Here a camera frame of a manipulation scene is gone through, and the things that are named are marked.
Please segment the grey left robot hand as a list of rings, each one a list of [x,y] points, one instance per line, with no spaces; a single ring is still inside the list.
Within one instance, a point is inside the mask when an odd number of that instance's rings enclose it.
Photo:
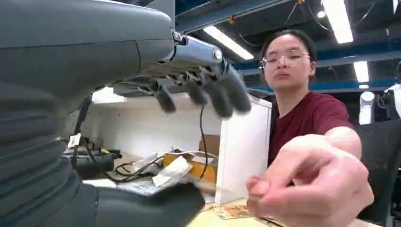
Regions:
[[[157,9],[109,0],[0,3],[0,224],[184,227],[204,207],[193,183],[152,196],[83,183],[63,156],[63,120],[104,85],[180,43]]]

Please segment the person's left hand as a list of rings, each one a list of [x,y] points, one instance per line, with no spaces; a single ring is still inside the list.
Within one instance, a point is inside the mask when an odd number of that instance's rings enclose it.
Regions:
[[[252,215],[288,227],[347,227],[374,201],[360,159],[319,135],[286,143],[263,176],[249,179],[247,190]]]

